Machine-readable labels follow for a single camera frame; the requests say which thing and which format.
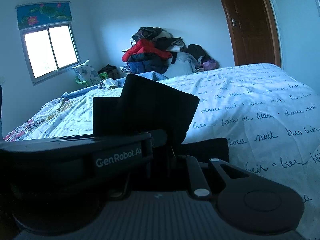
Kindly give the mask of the black pants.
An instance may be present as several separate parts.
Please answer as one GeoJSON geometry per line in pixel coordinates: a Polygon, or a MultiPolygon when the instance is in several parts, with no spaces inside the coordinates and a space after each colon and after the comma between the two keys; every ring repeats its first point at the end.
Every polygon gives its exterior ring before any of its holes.
{"type": "Polygon", "coordinates": [[[162,83],[130,74],[119,97],[93,98],[93,134],[124,137],[159,131],[176,155],[190,155],[206,163],[211,158],[229,162],[225,138],[184,143],[187,131],[199,127],[193,117],[199,98],[162,83]]]}

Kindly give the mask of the colourful patterned quilt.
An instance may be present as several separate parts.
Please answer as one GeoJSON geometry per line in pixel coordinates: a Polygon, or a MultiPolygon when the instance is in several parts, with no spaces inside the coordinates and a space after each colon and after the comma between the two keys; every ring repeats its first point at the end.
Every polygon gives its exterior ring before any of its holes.
{"type": "Polygon", "coordinates": [[[67,129],[68,118],[74,117],[74,111],[86,102],[83,96],[78,99],[58,98],[45,105],[29,120],[5,137],[5,141],[22,141],[56,137],[67,129]]]}

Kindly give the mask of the white script-print bedspread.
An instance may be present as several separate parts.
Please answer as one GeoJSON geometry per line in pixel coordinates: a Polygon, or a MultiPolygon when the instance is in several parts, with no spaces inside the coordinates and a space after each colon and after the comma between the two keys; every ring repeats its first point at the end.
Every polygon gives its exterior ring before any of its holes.
{"type": "Polygon", "coordinates": [[[291,187],[304,200],[298,232],[319,239],[319,96],[273,64],[173,77],[198,96],[186,143],[226,138],[233,165],[291,187]]]}

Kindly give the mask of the blue textured blanket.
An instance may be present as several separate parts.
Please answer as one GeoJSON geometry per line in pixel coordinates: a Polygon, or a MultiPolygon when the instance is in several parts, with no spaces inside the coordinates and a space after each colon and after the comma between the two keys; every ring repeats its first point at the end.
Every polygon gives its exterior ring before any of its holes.
{"type": "MultiPolygon", "coordinates": [[[[157,72],[146,72],[146,73],[138,74],[138,76],[144,77],[152,81],[161,81],[161,80],[168,79],[166,76],[159,74],[157,72]]],[[[67,98],[67,99],[77,98],[79,96],[85,95],[86,93],[94,89],[123,88],[125,80],[126,80],[126,77],[122,77],[117,80],[108,78],[106,80],[101,80],[98,85],[93,85],[93,86],[76,90],[70,93],[65,92],[64,94],[61,95],[61,98],[67,98]]]]}

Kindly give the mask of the floral white pillow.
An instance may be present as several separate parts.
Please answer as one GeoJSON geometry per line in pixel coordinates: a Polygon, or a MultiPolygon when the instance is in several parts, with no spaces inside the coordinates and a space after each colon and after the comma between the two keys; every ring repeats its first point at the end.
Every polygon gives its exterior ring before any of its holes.
{"type": "Polygon", "coordinates": [[[95,68],[90,64],[89,60],[85,61],[82,64],[79,64],[73,67],[73,70],[76,76],[80,77],[80,80],[87,80],[90,85],[98,85],[101,81],[100,77],[98,76],[97,71],[95,68]]]}

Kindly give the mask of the green plastic chair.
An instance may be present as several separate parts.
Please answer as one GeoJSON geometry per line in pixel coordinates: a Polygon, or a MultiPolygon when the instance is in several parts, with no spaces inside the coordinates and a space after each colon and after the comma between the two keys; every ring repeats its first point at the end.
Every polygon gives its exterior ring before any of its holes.
{"type": "MultiPolygon", "coordinates": [[[[101,80],[105,80],[105,79],[108,79],[109,76],[106,72],[103,72],[103,73],[99,73],[98,76],[100,77],[101,80]]],[[[85,87],[90,87],[92,85],[89,84],[89,82],[87,80],[80,80],[80,77],[76,76],[75,77],[75,81],[76,83],[80,84],[80,85],[84,85],[85,87]]]]}

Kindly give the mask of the dark bag on chair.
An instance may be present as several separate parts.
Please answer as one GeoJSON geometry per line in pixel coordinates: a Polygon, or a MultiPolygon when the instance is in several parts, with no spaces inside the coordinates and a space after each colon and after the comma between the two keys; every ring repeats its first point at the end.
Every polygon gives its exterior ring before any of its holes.
{"type": "Polygon", "coordinates": [[[120,78],[119,69],[116,66],[107,65],[101,70],[98,71],[98,74],[102,77],[102,79],[112,78],[114,80],[120,78]]]}

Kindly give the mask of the pile of clothes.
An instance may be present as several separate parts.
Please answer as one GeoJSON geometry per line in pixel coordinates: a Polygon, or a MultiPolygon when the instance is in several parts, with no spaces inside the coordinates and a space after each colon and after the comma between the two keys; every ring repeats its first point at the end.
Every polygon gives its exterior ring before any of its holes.
{"type": "Polygon", "coordinates": [[[141,27],[130,38],[130,48],[122,51],[124,74],[155,72],[167,78],[216,70],[219,64],[199,45],[186,45],[158,27],[141,27]]]}

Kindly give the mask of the brown wooden door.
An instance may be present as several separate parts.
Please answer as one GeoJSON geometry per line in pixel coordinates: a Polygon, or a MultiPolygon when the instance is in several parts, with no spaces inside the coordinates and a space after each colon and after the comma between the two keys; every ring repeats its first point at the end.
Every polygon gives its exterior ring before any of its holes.
{"type": "Polygon", "coordinates": [[[270,0],[221,0],[235,65],[272,63],[281,67],[280,44],[270,0]]]}

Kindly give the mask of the blue floral window valance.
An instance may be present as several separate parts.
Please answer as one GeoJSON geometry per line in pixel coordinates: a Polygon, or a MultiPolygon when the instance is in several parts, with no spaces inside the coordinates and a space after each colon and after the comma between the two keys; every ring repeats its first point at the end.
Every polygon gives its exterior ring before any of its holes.
{"type": "Polygon", "coordinates": [[[72,21],[70,2],[48,2],[16,7],[18,29],[72,21]]]}

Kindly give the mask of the white sliding wardrobe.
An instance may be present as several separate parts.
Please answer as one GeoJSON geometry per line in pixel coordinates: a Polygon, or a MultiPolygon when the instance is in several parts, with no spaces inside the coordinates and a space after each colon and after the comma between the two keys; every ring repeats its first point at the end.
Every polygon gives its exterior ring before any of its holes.
{"type": "Polygon", "coordinates": [[[319,0],[270,2],[283,70],[319,93],[319,0]]]}

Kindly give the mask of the window with grey frame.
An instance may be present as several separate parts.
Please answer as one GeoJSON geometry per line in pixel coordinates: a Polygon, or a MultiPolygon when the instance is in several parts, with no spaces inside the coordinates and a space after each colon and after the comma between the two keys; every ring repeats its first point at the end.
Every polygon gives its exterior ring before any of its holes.
{"type": "Polygon", "coordinates": [[[70,22],[20,31],[28,72],[33,85],[62,74],[80,63],[70,22]]]}

